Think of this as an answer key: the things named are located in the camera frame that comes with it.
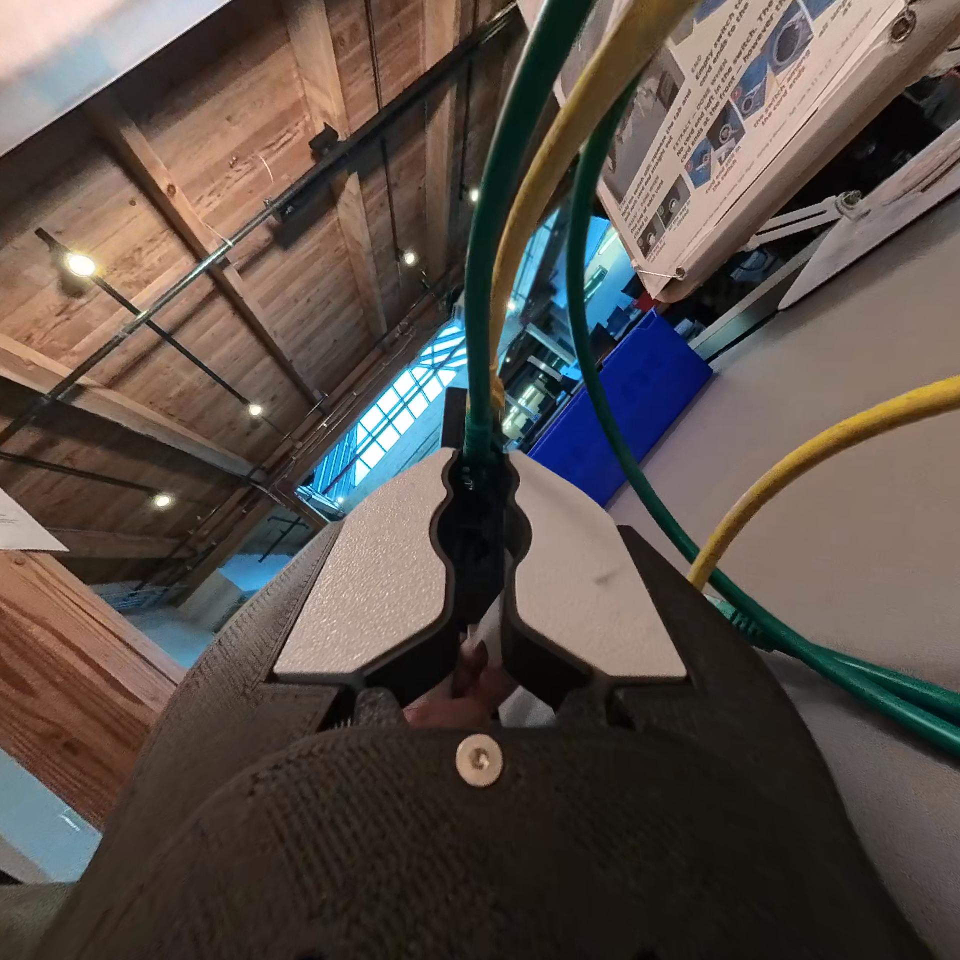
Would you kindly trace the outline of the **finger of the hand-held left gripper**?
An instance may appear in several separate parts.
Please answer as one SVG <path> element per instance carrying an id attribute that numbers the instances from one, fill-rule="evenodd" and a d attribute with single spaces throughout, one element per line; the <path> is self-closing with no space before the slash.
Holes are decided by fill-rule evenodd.
<path id="1" fill-rule="evenodd" d="M 478 623 L 469 625 L 466 635 L 466 653 L 477 654 L 483 647 L 486 651 L 486 666 L 502 666 L 501 617 L 502 596 L 496 596 Z"/>

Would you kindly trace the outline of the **person's left hand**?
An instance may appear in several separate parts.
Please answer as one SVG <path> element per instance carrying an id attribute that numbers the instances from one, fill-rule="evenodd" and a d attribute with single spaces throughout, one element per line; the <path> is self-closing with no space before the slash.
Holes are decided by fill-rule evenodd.
<path id="1" fill-rule="evenodd" d="M 484 640 L 468 639 L 449 677 L 405 706 L 403 716 L 413 729 L 485 728 L 518 687 Z"/>

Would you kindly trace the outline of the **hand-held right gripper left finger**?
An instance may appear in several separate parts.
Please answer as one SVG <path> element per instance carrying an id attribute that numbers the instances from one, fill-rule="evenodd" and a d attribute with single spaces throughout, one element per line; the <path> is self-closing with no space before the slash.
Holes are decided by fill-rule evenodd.
<path id="1" fill-rule="evenodd" d="M 272 667 L 283 683 L 421 697 L 453 671 L 452 565 L 437 539 L 450 504 L 442 447 L 355 507 Z"/>

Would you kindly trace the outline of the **blue plastic bin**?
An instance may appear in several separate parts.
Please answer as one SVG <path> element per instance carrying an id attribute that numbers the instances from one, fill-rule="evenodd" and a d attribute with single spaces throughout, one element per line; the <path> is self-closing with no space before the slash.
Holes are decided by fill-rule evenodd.
<path id="1" fill-rule="evenodd" d="M 657 311 L 646 313 L 607 355 L 599 378 L 616 423 L 642 462 L 714 375 Z M 585 389 L 547 426 L 529 457 L 606 507 L 627 477 Z"/>

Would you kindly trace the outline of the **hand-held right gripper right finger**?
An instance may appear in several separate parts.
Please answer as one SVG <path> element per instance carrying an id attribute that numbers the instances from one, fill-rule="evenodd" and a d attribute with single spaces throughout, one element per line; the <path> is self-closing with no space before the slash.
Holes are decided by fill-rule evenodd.
<path id="1" fill-rule="evenodd" d="M 678 687 L 684 664 L 616 523 L 592 498 L 510 452 L 509 559 L 500 641 L 512 678 L 550 707 L 575 691 L 606 700 L 631 687 Z"/>

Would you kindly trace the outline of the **black network switch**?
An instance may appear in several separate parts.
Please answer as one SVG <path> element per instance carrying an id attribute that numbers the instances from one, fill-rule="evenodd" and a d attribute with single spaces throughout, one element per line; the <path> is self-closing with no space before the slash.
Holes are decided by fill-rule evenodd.
<path id="1" fill-rule="evenodd" d="M 448 387 L 443 396 L 440 445 L 453 450 L 446 474 L 451 499 L 438 518 L 438 543 L 452 571 L 453 622 L 461 632 L 478 624 L 503 589 L 507 496 L 511 478 L 505 456 L 470 466 L 462 455 L 468 390 Z"/>

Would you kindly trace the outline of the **white clipboard stand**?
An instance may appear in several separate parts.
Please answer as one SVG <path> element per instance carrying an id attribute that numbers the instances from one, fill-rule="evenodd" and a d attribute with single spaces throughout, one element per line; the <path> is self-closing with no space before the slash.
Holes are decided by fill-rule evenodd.
<path id="1" fill-rule="evenodd" d="M 795 306 L 860 259 L 952 198 L 959 189 L 959 125 L 953 124 L 918 155 L 857 201 L 823 202 L 829 230 L 731 307 L 690 342 L 712 361 Z"/>

